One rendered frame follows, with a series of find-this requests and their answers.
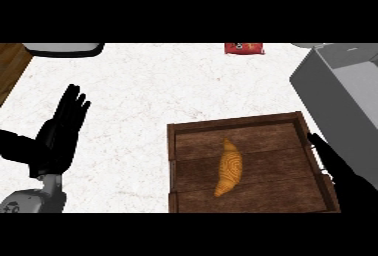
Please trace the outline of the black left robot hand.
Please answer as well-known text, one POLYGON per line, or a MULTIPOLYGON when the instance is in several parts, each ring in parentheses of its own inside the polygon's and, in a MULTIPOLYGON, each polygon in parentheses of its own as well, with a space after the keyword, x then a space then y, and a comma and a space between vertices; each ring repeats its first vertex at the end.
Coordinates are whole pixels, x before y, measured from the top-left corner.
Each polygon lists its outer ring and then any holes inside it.
POLYGON ((90 104, 80 86, 70 84, 55 115, 45 122, 36 138, 0 129, 0 157, 27 164, 31 178, 61 175, 68 170, 90 104))

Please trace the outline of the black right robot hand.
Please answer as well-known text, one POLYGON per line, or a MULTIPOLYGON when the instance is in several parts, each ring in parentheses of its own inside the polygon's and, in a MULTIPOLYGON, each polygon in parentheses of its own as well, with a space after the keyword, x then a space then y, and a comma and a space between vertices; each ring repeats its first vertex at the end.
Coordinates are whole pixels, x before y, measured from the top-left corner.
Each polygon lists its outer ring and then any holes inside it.
POLYGON ((325 169, 333 176, 334 189, 343 214, 378 214, 378 190, 359 176, 347 162, 316 133, 307 134, 325 169))

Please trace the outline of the golden croissant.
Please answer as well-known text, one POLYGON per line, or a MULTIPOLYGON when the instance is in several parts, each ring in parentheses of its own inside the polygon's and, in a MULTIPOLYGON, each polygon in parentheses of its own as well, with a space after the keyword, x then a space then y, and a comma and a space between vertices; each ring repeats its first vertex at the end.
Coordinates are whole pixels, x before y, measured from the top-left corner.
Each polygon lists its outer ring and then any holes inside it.
POLYGON ((220 197, 232 191, 243 177, 243 154, 229 139, 223 140, 223 153, 219 165, 219 181, 214 196, 220 197))

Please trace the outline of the red packet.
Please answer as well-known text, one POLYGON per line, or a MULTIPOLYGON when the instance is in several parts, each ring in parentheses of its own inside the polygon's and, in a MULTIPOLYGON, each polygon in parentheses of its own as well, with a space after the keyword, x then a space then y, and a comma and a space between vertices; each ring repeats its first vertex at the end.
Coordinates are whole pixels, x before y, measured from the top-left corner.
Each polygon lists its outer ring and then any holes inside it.
POLYGON ((263 54, 263 44, 262 43, 226 43, 225 53, 237 55, 254 55, 263 54))

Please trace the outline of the brown wooden panel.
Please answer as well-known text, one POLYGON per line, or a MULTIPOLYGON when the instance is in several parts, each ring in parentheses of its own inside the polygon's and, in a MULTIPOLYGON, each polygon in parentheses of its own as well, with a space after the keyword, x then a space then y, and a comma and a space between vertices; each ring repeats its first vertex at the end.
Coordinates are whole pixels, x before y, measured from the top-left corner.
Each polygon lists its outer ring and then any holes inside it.
POLYGON ((0 106, 33 59, 21 43, 0 43, 0 106))

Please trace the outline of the grey appliance with black rim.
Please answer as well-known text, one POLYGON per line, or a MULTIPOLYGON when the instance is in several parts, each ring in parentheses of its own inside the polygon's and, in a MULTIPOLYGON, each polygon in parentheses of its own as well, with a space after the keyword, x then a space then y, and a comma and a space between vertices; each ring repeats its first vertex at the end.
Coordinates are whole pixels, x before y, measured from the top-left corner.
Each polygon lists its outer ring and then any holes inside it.
POLYGON ((104 50, 104 43, 24 43, 33 56, 52 58, 93 57, 104 50))

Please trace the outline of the grey open box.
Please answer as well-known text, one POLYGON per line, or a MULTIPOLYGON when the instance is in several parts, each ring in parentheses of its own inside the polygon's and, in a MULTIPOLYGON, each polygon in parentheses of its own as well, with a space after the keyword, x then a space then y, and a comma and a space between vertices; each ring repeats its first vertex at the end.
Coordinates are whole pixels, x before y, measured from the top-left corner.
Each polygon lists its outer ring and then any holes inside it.
POLYGON ((313 47, 290 81, 328 144, 378 188, 378 43, 313 47))

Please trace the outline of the brown wooden tray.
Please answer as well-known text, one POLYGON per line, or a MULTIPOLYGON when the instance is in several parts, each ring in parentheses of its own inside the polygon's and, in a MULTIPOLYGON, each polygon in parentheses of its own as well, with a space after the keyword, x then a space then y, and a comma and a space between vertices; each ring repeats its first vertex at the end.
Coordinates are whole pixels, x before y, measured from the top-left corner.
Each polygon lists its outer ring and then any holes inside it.
POLYGON ((303 114, 167 126, 172 213, 337 213, 337 195, 307 141, 303 114), (243 154, 241 183, 214 195, 223 141, 243 154))

